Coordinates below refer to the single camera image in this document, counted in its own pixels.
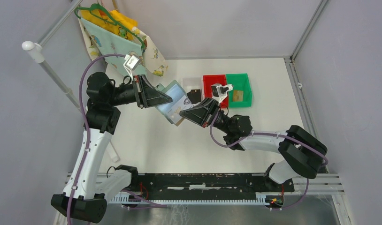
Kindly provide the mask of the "gold striped card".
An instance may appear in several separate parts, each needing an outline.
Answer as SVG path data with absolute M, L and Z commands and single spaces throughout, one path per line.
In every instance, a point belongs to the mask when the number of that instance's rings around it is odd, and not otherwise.
M 180 124 L 184 121 L 184 118 L 182 117 L 177 123 L 175 123 L 175 126 L 180 126 Z

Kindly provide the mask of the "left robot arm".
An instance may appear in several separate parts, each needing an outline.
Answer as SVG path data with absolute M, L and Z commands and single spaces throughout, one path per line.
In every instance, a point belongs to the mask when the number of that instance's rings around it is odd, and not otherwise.
M 123 189 L 134 191 L 139 186 L 138 170 L 120 165 L 105 181 L 97 184 L 104 153 L 120 118 L 120 105 L 135 103 L 139 108 L 171 103 L 172 98 L 157 90 L 145 75 L 136 75 L 128 83 L 116 86 L 103 72 L 87 80 L 87 108 L 81 111 L 84 134 L 73 173 L 60 194 L 54 194 L 51 205 L 67 218 L 99 223 L 108 203 Z

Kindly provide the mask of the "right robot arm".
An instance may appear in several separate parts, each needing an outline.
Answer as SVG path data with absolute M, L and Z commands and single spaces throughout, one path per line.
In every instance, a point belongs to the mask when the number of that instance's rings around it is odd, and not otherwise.
M 214 128 L 225 133 L 224 143 L 212 139 L 223 148 L 280 154 L 283 160 L 273 163 L 263 178 L 263 186 L 268 191 L 276 191 L 285 181 L 297 176 L 314 179 L 319 170 L 329 163 L 327 147 L 298 125 L 292 125 L 285 131 L 254 131 L 249 116 L 237 114 L 229 117 L 212 98 L 205 98 L 195 107 L 182 110 L 180 115 L 203 128 L 209 128 L 209 133 Z

